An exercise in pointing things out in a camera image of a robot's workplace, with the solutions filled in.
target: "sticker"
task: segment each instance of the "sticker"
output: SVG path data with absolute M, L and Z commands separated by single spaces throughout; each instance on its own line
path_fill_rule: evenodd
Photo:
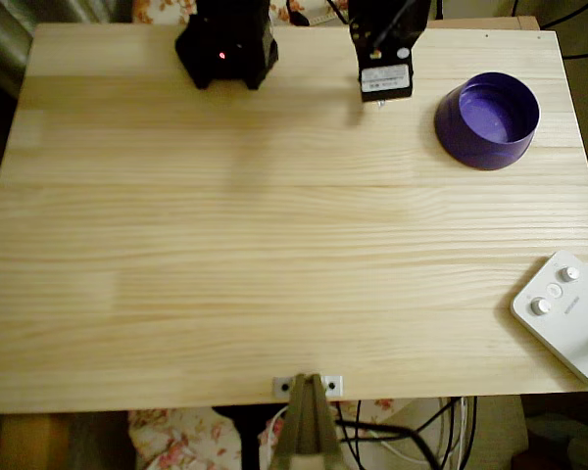
M 409 86 L 410 68 L 407 64 L 362 70 L 362 91 L 365 93 Z

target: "power cord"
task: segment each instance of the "power cord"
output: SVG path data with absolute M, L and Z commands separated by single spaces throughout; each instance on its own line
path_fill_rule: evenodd
M 270 466 L 270 462 L 272 461 L 272 443 L 274 442 L 274 425 L 276 424 L 276 420 L 283 415 L 283 413 L 287 411 L 287 406 L 283 406 L 272 418 L 270 424 L 268 425 L 268 439 L 266 442 L 266 465 Z
M 460 447 L 458 448 L 458 460 L 457 460 L 457 470 L 461 470 L 463 455 L 462 452 L 464 451 L 464 436 L 466 435 L 466 423 L 468 420 L 468 409 L 466 404 L 466 398 L 462 397 L 460 400 L 460 438 L 459 443 Z
M 573 18 L 573 17 L 576 17 L 576 16 L 577 16 L 577 15 L 579 15 L 580 13 L 583 13 L 583 12 L 585 12 L 586 10 L 588 10 L 588 3 L 586 3 L 586 4 L 585 4 L 584 6 L 582 6 L 582 7 L 579 7 L 577 10 L 575 10 L 575 11 L 574 11 L 574 12 L 572 12 L 572 13 L 569 13 L 568 15 L 566 15 L 566 16 L 564 16 L 564 17 L 558 18 L 557 20 L 554 20 L 554 21 L 552 21 L 552 22 L 546 23 L 546 24 L 545 24 L 545 25 L 543 25 L 543 26 L 540 26 L 540 28 L 541 28 L 541 29 L 547 29 L 547 28 L 549 28 L 549 27 L 553 27 L 553 26 L 555 26 L 556 24 L 560 24 L 560 23 L 566 22 L 566 21 L 570 20 L 571 18 Z
M 337 401 L 335 403 L 335 407 L 337 409 L 337 415 L 340 418 L 338 420 L 338 422 L 336 422 L 336 424 L 340 424 L 340 423 L 344 423 L 344 415 L 342 415 L 342 407 L 340 406 L 340 402 Z M 357 463 L 357 466 L 360 470 L 366 470 L 364 468 L 364 465 L 362 465 L 362 461 L 360 460 L 360 458 L 355 454 L 355 450 L 353 449 L 353 445 L 351 444 L 351 440 L 349 439 L 349 434 L 346 431 L 346 425 L 341 424 L 342 426 L 342 432 L 344 433 L 344 440 L 343 442 L 345 442 L 346 444 L 348 444 L 349 446 L 349 450 L 351 451 L 351 455 L 353 455 L 353 458 L 355 459 L 355 462 Z
M 340 22 L 342 22 L 343 24 L 349 23 L 346 21 L 346 18 L 344 18 L 344 16 L 342 15 L 342 12 L 340 12 L 340 9 L 337 8 L 337 5 L 335 5 L 335 3 L 333 3 L 333 0 L 326 0 L 326 3 L 329 4 L 329 7 L 331 7 L 331 10 L 333 10 L 333 12 L 337 16 L 337 18 L 340 19 Z
M 344 421 L 342 419 L 336 421 L 336 424 L 343 426 L 345 428 L 353 428 L 357 426 L 359 429 L 364 429 L 366 431 L 378 431 L 381 433 L 395 433 L 404 435 L 407 438 L 410 438 L 414 441 L 420 452 L 422 452 L 422 455 L 424 455 L 424 458 L 427 460 L 427 463 L 429 464 L 429 467 L 431 467 L 432 470 L 441 470 L 440 464 L 438 463 L 437 459 L 435 458 L 435 455 L 433 454 L 427 443 L 420 436 L 420 434 L 414 431 L 413 429 L 406 428 L 404 426 L 390 426 L 387 424 L 356 423 L 354 421 Z
M 360 424 L 360 415 L 362 413 L 362 401 L 359 400 L 357 402 L 357 412 L 355 413 L 355 422 L 359 425 Z M 358 460 L 362 461 L 362 457 L 360 456 L 360 428 L 356 426 L 355 428 L 355 454 L 357 455 Z
M 447 409 L 449 409 L 451 406 L 453 406 L 455 403 L 457 403 L 460 400 L 459 397 L 455 397 L 449 400 L 449 402 L 447 404 L 445 404 L 444 406 L 442 406 L 433 416 L 431 416 L 429 419 L 427 419 L 423 424 L 421 424 L 420 426 L 418 426 L 416 428 L 416 432 L 420 433 L 422 432 L 424 429 L 428 428 L 431 423 L 433 423 L 436 419 L 438 419 Z M 387 437 L 381 437 L 381 438 L 357 438 L 358 441 L 365 443 L 365 442 L 379 442 L 379 441 L 402 441 L 403 439 L 408 439 L 409 436 L 387 436 Z
M 512 16 L 513 17 L 516 16 L 516 9 L 518 8 L 518 2 L 519 2 L 519 0 L 514 0 L 514 5 L 512 6 Z
M 285 9 L 287 10 L 287 17 L 291 24 L 295 26 L 309 26 L 310 21 L 301 12 L 292 11 L 290 0 L 285 0 Z
M 447 464 L 447 460 L 451 456 L 451 447 L 453 446 L 453 428 L 455 427 L 455 407 L 451 406 L 451 416 L 450 416 L 450 426 L 449 426 L 449 441 L 447 441 L 447 449 L 444 452 L 444 458 L 442 459 L 442 464 L 440 467 L 444 470 L 444 466 Z
M 444 11 L 442 10 L 442 0 L 436 0 L 435 19 L 436 20 L 444 20 Z
M 474 442 L 474 433 L 477 429 L 477 397 L 472 398 L 472 426 L 470 428 L 470 437 L 468 438 L 468 446 L 466 447 L 466 453 L 464 455 L 464 459 L 462 460 L 462 464 L 460 465 L 460 470 L 464 470 L 466 465 L 468 464 L 468 460 L 470 459 L 470 453 L 472 452 L 472 444 Z
M 449 441 L 447 443 L 447 447 L 446 450 L 444 452 L 444 458 L 442 460 L 442 464 L 440 465 L 441 468 L 444 468 L 444 465 L 446 464 L 448 458 L 453 455 L 453 453 L 455 452 L 455 450 L 457 449 L 457 447 L 460 444 L 460 440 L 457 439 L 455 444 L 453 444 L 453 428 L 455 427 L 455 407 L 452 406 L 450 409 L 450 428 L 449 428 Z M 374 431 L 369 431 L 373 436 L 379 437 Z M 440 426 L 440 442 L 442 442 L 443 436 L 444 436 L 444 415 L 442 415 L 442 423 Z M 429 462 L 427 462 L 426 460 L 422 460 L 422 459 L 418 459 L 418 458 L 413 458 L 410 457 L 408 455 L 405 455 L 404 453 L 402 453 L 400 450 L 398 450 L 397 448 L 389 445 L 388 443 L 386 443 L 385 441 L 379 441 L 379 444 L 382 445 L 383 447 L 385 447 L 388 451 L 392 452 L 393 454 L 395 454 L 397 457 L 403 459 L 403 460 L 407 460 L 408 462 L 411 463 L 415 463 L 418 465 L 422 465 L 422 464 L 428 464 Z
M 585 54 L 576 54 L 573 56 L 562 56 L 565 61 L 575 60 L 575 59 L 588 59 L 588 52 Z

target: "metal clamp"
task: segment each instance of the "metal clamp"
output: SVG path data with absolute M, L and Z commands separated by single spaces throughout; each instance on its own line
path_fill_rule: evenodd
M 272 394 L 276 399 L 289 400 L 296 377 L 274 377 L 272 379 Z M 341 375 L 320 376 L 324 394 L 328 398 L 339 398 L 344 395 L 344 383 Z

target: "black device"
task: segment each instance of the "black device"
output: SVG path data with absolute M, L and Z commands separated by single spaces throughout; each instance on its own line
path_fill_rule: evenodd
M 362 101 L 412 96 L 412 48 L 426 27 L 430 3 L 349 0 Z M 239 78 L 258 89 L 278 59 L 270 0 L 197 0 L 196 7 L 197 14 L 176 39 L 176 53 L 196 86 L 207 88 L 214 78 Z M 294 13 L 304 20 L 297 24 L 309 24 Z
M 197 0 L 176 39 L 176 54 L 197 88 L 214 78 L 242 79 L 256 90 L 278 59 L 270 32 L 270 0 Z
M 424 31 L 430 0 L 349 0 L 362 101 L 412 96 L 412 48 Z

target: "white knob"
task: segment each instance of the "white knob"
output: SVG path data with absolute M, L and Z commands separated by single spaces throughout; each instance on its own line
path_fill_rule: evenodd
M 531 309 L 536 315 L 544 315 L 551 311 L 551 303 L 544 297 L 537 297 L 531 301 Z
M 560 276 L 566 282 L 576 281 L 579 279 L 579 269 L 572 266 L 565 267 L 560 271 Z

